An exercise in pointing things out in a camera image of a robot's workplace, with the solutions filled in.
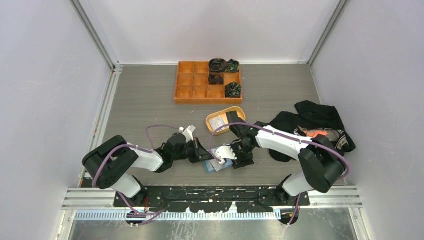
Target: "wooden tray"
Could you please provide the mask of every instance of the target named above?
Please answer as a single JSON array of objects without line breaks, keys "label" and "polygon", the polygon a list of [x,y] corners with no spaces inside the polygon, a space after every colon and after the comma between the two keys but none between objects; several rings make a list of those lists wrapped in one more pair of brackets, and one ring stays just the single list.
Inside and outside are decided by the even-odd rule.
[{"label": "wooden tray", "polygon": [[[246,121],[245,112],[238,106],[232,106],[232,107],[229,107],[229,108],[224,109],[224,110],[219,111],[219,112],[212,113],[211,115],[207,116],[206,125],[207,125],[207,129],[209,129],[209,132],[211,134],[214,132],[214,129],[211,127],[211,124],[209,123],[210,119],[213,119],[213,118],[216,118],[216,117],[221,117],[224,120],[224,123],[228,124],[227,113],[232,112],[232,111],[236,111],[238,117],[243,119],[243,121]],[[221,130],[219,130],[215,133],[215,136],[224,134],[224,133],[229,132],[229,131],[230,131],[230,127],[221,129]]]},{"label": "wooden tray", "polygon": [[223,85],[209,85],[208,61],[180,61],[176,74],[174,101],[176,104],[241,104],[239,98],[225,97],[225,86],[232,82],[242,85],[241,68],[237,73],[221,73]]}]

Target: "metal frame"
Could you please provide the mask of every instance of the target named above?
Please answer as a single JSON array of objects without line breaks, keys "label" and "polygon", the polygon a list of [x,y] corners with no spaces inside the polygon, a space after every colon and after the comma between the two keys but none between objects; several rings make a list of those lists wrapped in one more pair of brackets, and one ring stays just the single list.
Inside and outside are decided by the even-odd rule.
[{"label": "metal frame", "polygon": [[[124,210],[126,207],[113,207],[115,190],[108,188],[69,188],[63,201],[62,210]],[[309,206],[302,209],[362,208],[356,186],[333,186],[329,192],[309,191]],[[274,206],[275,210],[293,209],[293,206]],[[236,210],[233,203],[230,210]]]},{"label": "metal frame", "polygon": [[[103,100],[101,103],[101,109],[97,116],[97,121],[96,121],[97,124],[93,131],[93,137],[90,141],[88,152],[94,150],[95,148],[100,146],[103,142],[106,126],[108,124],[109,115],[112,109],[112,103],[114,101],[115,93],[118,88],[118,82],[119,82],[121,73],[122,73],[122,66],[120,64],[117,64],[114,67],[114,71],[110,75],[106,90],[104,92]],[[84,177],[86,176],[86,169],[84,167],[81,168],[81,173],[79,176],[80,176],[79,182],[82,183]],[[56,240],[67,240],[69,238],[76,213],[77,212],[75,210],[62,209],[63,218],[60,222]]]},{"label": "metal frame", "polygon": [[96,32],[96,29],[94,28],[94,26],[93,26],[92,22],[90,21],[86,11],[84,10],[83,6],[81,5],[80,0],[69,0],[69,2],[72,4],[73,8],[75,9],[75,12],[78,14],[79,18],[81,19],[82,23],[84,24],[85,28],[87,29],[88,34],[90,34],[91,39],[93,40],[94,44],[96,45],[96,47],[100,51],[101,55],[103,56],[107,65],[109,66],[109,68],[114,69],[115,65],[117,63],[112,60],[111,55],[106,50],[104,43],[102,42],[98,33]]},{"label": "metal frame", "polygon": [[323,46],[325,42],[327,41],[329,35],[331,34],[332,30],[337,24],[337,21],[339,20],[340,16],[342,15],[343,11],[345,10],[346,6],[351,0],[340,0],[337,4],[337,6],[334,9],[334,12],[332,13],[330,20],[325,27],[324,32],[322,33],[321,37],[319,38],[318,43],[315,46],[315,49],[312,52],[312,55],[310,56],[309,61],[307,64],[309,64],[311,67],[314,64],[315,60],[317,59],[318,55],[320,54],[321,50],[323,49]]},{"label": "metal frame", "polygon": [[[369,233],[363,220],[363,205],[356,186],[333,186],[328,193],[309,191],[309,206],[302,209],[333,209],[347,208],[358,240],[370,240]],[[67,240],[70,236],[74,221],[126,221],[131,210],[127,207],[114,207],[116,192],[111,189],[98,188],[69,188],[62,205],[63,220],[59,228],[58,240]],[[293,209],[292,206],[272,207],[273,212],[237,213],[236,203],[233,202],[227,212],[192,213],[164,212],[155,221],[216,221],[216,220],[273,220],[281,217],[280,210]]]}]

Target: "white bracket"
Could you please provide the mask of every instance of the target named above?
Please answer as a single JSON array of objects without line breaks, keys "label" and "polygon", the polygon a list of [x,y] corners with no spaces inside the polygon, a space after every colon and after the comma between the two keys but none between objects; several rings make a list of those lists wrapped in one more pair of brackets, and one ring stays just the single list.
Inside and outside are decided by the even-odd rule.
[{"label": "white bracket", "polygon": [[215,153],[216,157],[219,159],[219,164],[223,165],[225,164],[224,159],[231,159],[231,160],[237,160],[236,154],[231,149],[230,146],[220,146],[216,150]]},{"label": "white bracket", "polygon": [[186,139],[185,142],[186,143],[194,140],[193,132],[195,130],[196,130],[196,127],[193,126],[193,125],[190,125],[182,132],[182,134],[185,136],[185,139]]}]

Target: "purple cable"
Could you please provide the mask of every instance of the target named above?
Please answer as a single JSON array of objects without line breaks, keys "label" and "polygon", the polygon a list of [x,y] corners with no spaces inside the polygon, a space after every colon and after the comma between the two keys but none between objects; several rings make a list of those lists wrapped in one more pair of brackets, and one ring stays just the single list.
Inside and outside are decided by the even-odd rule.
[{"label": "purple cable", "polygon": [[288,221],[288,224],[287,224],[287,226],[289,228],[290,228],[290,224],[292,224],[292,222],[293,222],[293,219],[295,219],[295,215],[298,213],[298,208],[299,208],[299,205],[301,203],[301,195],[302,195],[302,193],[297,195],[297,201],[296,201],[296,206],[294,206],[293,216],[291,216],[290,221]]},{"label": "purple cable", "polygon": [[158,212],[145,213],[145,212],[137,211],[133,206],[131,206],[131,204],[127,200],[127,197],[125,197],[125,195],[122,192],[117,191],[117,193],[119,194],[120,198],[123,200],[123,202],[125,203],[125,205],[127,205],[129,207],[129,209],[131,209],[134,213],[136,213],[138,215],[141,215],[141,216],[154,216],[154,215],[156,215],[158,213]]},{"label": "purple cable", "polygon": [[114,149],[112,149],[112,151],[110,151],[110,152],[109,152],[109,154],[108,154],[108,155],[104,158],[104,161],[101,163],[100,167],[98,168],[97,173],[95,174],[95,176],[94,176],[94,178],[93,178],[92,185],[91,185],[93,188],[97,188],[97,180],[99,180],[100,173],[102,173],[103,169],[104,169],[104,168],[105,168],[105,166],[106,166],[106,163],[108,163],[108,161],[111,159],[112,155],[113,155],[116,151],[118,151],[119,149],[123,149],[123,148],[137,149],[137,150],[139,150],[139,151],[142,151],[142,152],[145,152],[145,153],[148,153],[148,154],[150,154],[150,153],[152,153],[152,152],[153,152],[153,150],[147,150],[147,149],[145,149],[145,148],[138,147],[138,146],[134,146],[134,145],[131,145],[131,144],[122,144],[122,145],[119,145],[119,146],[115,147],[115,148],[114,148]]},{"label": "purple cable", "polygon": [[[270,133],[270,134],[272,134],[272,135],[277,135],[277,136],[280,136],[280,137],[283,137],[283,138],[286,138],[286,139],[289,139],[289,140],[292,140],[292,141],[295,141],[295,142],[297,142],[297,143],[299,143],[299,141],[300,141],[300,143],[303,143],[303,144],[309,144],[309,145],[313,145],[313,146],[315,146],[315,147],[318,147],[318,148],[320,148],[320,149],[324,149],[325,151],[327,151],[327,152],[329,152],[329,153],[331,153],[331,154],[333,154],[333,155],[335,155],[336,157],[338,157],[338,159],[340,159],[341,160],[341,162],[344,164],[344,166],[345,166],[345,168],[346,168],[346,171],[344,172],[344,174],[342,174],[341,176],[340,176],[340,180],[341,179],[344,179],[350,172],[351,172],[351,165],[349,164],[349,162],[342,156],[342,155],[340,155],[340,153],[338,153],[337,151],[334,151],[333,149],[331,149],[331,148],[328,148],[328,147],[326,147],[326,146],[324,146],[324,145],[321,145],[321,144],[319,144],[319,143],[315,143],[315,142],[312,142],[312,141],[307,141],[307,140],[299,140],[299,139],[297,139],[297,138],[295,138],[295,137],[291,137],[291,136],[287,136],[287,135],[284,135],[284,134],[282,134],[282,133],[279,133],[279,132],[274,132],[274,131],[272,131],[272,130],[269,130],[269,129],[266,129],[266,128],[263,128],[263,127],[260,127],[260,126],[257,126],[257,125],[254,125],[254,124],[250,124],[250,123],[244,123],[244,122],[233,122],[233,123],[228,123],[228,124],[224,124],[224,125],[222,125],[222,126],[220,126],[220,127],[218,127],[217,129],[215,129],[215,131],[213,131],[213,133],[212,133],[212,135],[210,136],[210,138],[209,138],[209,152],[210,153],[212,153],[212,151],[211,151],[211,143],[212,143],[212,138],[215,136],[215,134],[219,131],[219,130],[221,130],[221,129],[223,129],[223,128],[225,128],[225,127],[228,127],[228,126],[234,126],[234,125],[241,125],[241,126],[248,126],[248,127],[251,127],[251,128],[256,128],[256,129],[259,129],[259,130],[262,130],[262,131],[265,131],[265,132],[267,132],[267,133]],[[215,155],[215,154],[212,154],[212,156],[216,159],[216,160],[218,160],[219,161],[219,158],[217,158],[217,156]]]},{"label": "purple cable", "polygon": [[156,127],[164,127],[164,128],[170,128],[170,129],[180,129],[179,127],[176,127],[176,126],[162,125],[162,124],[151,125],[151,126],[146,127],[146,135],[147,135],[148,141],[150,142],[151,149],[155,149],[155,146],[153,144],[152,138],[150,137],[149,129],[156,128]]},{"label": "purple cable", "polygon": [[155,212],[156,215],[154,217],[152,217],[149,220],[146,220],[146,221],[140,223],[139,226],[143,226],[143,225],[146,225],[146,224],[151,223],[155,218],[159,217],[159,215],[161,215],[163,212],[165,212],[165,209],[162,209],[162,210],[159,210],[159,211]]},{"label": "purple cable", "polygon": [[[106,165],[106,163],[108,162],[108,160],[110,160],[111,159],[111,157],[112,157],[112,155],[116,152],[116,151],[118,151],[119,149],[123,149],[123,148],[130,148],[130,149],[137,149],[137,150],[139,150],[139,151],[142,151],[142,152],[145,152],[145,153],[152,153],[153,151],[152,150],[148,150],[148,149],[145,149],[145,148],[142,148],[142,147],[138,147],[138,146],[134,146],[134,145],[131,145],[131,144],[122,144],[122,145],[119,145],[119,146],[117,146],[117,147],[115,147],[114,149],[112,149],[112,151],[110,151],[109,152],[109,154],[104,158],[104,161],[101,163],[101,165],[100,165],[100,167],[98,168],[98,170],[97,170],[97,173],[95,174],[95,176],[94,176],[94,178],[93,178],[93,182],[92,182],[92,187],[93,188],[96,188],[97,187],[97,181],[99,180],[99,177],[100,177],[100,173],[102,173],[102,171],[103,171],[103,169],[105,168],[105,165]],[[128,200],[127,200],[127,198],[121,193],[121,192],[119,192],[119,191],[116,191],[119,195],[120,195],[120,197],[122,198],[122,200],[123,200],[123,202],[131,209],[131,210],[133,210],[134,211],[134,213],[137,213],[137,214],[139,214],[140,216],[142,216],[142,217],[145,217],[145,216],[154,216],[154,215],[160,215],[160,213],[159,212],[155,212],[155,213],[144,213],[144,212],[139,212],[139,211],[137,211],[135,208],[133,208],[132,206],[131,206],[131,204],[128,202]]]}]

